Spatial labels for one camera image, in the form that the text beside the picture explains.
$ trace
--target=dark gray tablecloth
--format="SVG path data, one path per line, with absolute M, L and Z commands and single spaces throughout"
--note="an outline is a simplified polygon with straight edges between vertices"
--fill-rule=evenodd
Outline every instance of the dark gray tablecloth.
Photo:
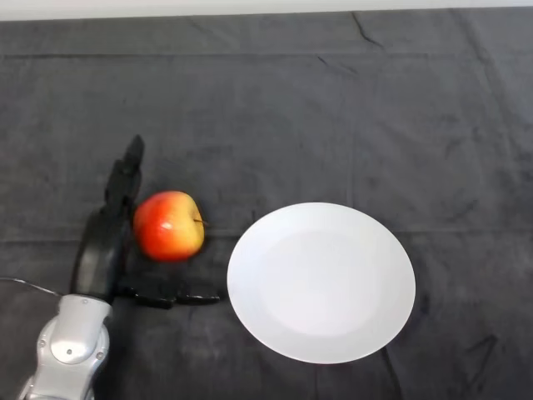
M 190 193 L 190 262 L 224 287 L 239 235 L 287 204 L 346 204 L 415 269 L 401 334 L 315 366 L 229 302 L 118 301 L 104 399 L 526 399 L 533 393 L 533 9 L 0 24 L 0 274 L 68 288 L 114 159 L 147 142 L 141 198 Z M 57 299 L 0 288 L 0 398 Z

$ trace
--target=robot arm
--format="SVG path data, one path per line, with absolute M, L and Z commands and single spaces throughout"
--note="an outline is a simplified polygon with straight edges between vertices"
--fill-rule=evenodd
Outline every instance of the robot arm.
M 59 312 L 37 340 L 37 370 L 19 400 L 92 400 L 92 382 L 109 349 L 106 321 L 116 295 L 137 303 L 170 308 L 174 303 L 212 304 L 216 290 L 185 282 L 160 282 L 124 274 L 135 197 L 141 184 L 144 143 L 135 137 L 126 154 L 113 165 L 105 203 L 89 220 L 77 253 L 71 294 L 63 296 Z

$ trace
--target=white plate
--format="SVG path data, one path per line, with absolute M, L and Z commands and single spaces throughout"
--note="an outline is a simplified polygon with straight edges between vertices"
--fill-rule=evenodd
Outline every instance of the white plate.
M 405 325 L 415 275 L 375 219 L 322 202 L 254 223 L 227 272 L 232 306 L 263 344 L 296 360 L 343 363 L 379 350 Z

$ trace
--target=cable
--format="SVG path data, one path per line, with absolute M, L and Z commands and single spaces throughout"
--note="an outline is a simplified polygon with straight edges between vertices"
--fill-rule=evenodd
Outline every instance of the cable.
M 62 296 L 62 293 L 60 292 L 54 292 L 53 290 L 50 290 L 50 289 L 46 289 L 42 286 L 38 286 L 34 283 L 30 283 L 28 281 L 25 281 L 23 279 L 19 279 L 17 277 L 0 277 L 0 282 L 15 282 L 15 283 L 21 283 L 23 285 L 28 285 L 34 289 L 37 289 L 37 290 L 40 290 L 41 292 L 45 292 L 45 293 L 48 293 L 48 294 L 52 294 L 53 296 L 58 296 L 58 297 L 61 297 Z
M 404 399 L 403 396 L 403 390 L 401 389 L 401 383 L 400 378 L 398 377 L 398 374 L 396 373 L 396 370 L 394 369 L 394 365 L 391 361 L 391 355 L 389 354 L 389 349 L 387 346 L 385 346 L 381 350 L 381 356 L 383 357 L 383 360 L 385 361 L 385 367 L 387 371 L 389 372 L 389 375 L 391 376 L 392 385 L 395 388 L 396 394 L 400 400 Z

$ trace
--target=apple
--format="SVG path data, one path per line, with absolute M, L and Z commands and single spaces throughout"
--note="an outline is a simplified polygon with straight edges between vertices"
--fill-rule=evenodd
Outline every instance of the apple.
M 160 192 L 135 211 L 133 231 L 141 250 L 158 261 L 181 261 L 200 250 L 202 217 L 191 196 Z

